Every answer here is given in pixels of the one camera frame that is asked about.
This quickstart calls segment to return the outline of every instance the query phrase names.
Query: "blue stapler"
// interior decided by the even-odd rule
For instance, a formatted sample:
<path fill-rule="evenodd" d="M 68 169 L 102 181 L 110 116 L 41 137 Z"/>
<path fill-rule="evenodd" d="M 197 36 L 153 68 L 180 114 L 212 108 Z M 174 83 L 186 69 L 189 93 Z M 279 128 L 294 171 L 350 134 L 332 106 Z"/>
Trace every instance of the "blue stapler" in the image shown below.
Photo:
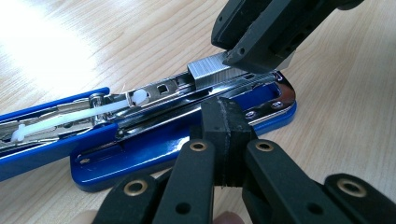
<path fill-rule="evenodd" d="M 257 134 L 289 123 L 295 93 L 276 70 L 252 74 L 222 62 L 226 52 L 187 65 L 188 71 L 142 88 L 108 88 L 0 116 L 0 180 L 70 156 L 78 187 L 97 191 L 123 176 L 169 167 L 200 103 L 234 99 Z"/>

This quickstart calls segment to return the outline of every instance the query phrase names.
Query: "light wood surface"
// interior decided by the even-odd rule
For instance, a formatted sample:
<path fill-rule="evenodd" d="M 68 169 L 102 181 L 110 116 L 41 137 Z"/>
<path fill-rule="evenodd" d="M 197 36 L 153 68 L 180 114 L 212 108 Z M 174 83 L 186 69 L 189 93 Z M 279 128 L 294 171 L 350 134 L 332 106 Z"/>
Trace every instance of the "light wood surface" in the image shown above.
<path fill-rule="evenodd" d="M 226 1 L 2 1 L 0 114 L 109 87 L 127 91 L 220 52 L 210 45 Z M 283 73 L 297 93 L 294 121 L 261 136 L 313 179 L 359 176 L 396 201 L 396 1 L 334 11 Z M 0 223 L 68 223 L 98 209 L 68 159 L 0 183 Z M 216 189 L 214 216 L 246 223 L 240 189 Z"/>

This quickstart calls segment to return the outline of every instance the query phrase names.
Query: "stapler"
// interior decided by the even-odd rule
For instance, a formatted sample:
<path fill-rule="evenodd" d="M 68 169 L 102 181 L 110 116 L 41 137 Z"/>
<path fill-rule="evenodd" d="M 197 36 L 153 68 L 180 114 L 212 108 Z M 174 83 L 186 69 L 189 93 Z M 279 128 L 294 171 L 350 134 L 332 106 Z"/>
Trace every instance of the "stapler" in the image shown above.
<path fill-rule="evenodd" d="M 121 94 L 108 88 L 0 116 L 0 180 L 70 156 L 79 188 L 111 187 L 133 171 L 170 166 L 200 103 L 226 97 L 242 107 L 257 134 L 291 121 L 295 93 L 278 71 L 335 9 L 361 0 L 229 1 L 212 44 L 225 52 L 187 71 Z"/>

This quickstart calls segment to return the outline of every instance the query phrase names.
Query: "white plastic pusher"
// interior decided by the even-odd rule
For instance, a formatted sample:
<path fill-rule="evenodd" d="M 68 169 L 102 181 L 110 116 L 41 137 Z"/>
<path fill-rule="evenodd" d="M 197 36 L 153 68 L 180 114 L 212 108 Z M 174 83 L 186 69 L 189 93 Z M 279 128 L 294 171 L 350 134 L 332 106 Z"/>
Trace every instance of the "white plastic pusher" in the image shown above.
<path fill-rule="evenodd" d="M 134 91 L 134 95 L 131 97 L 131 100 L 132 102 L 139 105 L 140 103 L 144 102 L 147 99 L 147 97 L 148 95 L 146 91 L 137 90 Z M 48 128 L 56 127 L 58 125 L 66 124 L 79 119 L 86 119 L 96 115 L 105 114 L 111 111 L 116 111 L 128 106 L 129 106 L 128 101 L 123 100 L 109 105 L 101 105 L 95 108 L 80 110 L 69 114 L 60 115 L 54 118 L 45 119 L 38 123 L 27 126 L 25 124 L 20 124 L 18 130 L 12 134 L 11 142 L 17 142 L 17 141 L 21 142 L 23 141 L 24 137 L 28 134 L 44 131 Z"/>

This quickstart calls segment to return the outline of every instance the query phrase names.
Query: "wood grain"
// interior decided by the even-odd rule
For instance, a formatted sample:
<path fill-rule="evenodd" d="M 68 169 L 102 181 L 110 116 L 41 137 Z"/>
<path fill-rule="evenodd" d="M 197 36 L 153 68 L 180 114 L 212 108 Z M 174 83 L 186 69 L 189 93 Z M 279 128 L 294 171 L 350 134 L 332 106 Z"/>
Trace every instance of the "wood grain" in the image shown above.
<path fill-rule="evenodd" d="M 0 3 L 0 114 L 109 87 L 127 91 L 220 52 L 210 45 L 226 1 L 4 1 Z M 396 2 L 334 11 L 283 71 L 298 96 L 294 121 L 262 138 L 313 179 L 359 176 L 396 201 Z M 68 159 L 0 183 L 0 223 L 68 223 L 97 209 Z M 216 189 L 214 215 L 249 223 L 240 189 Z"/>

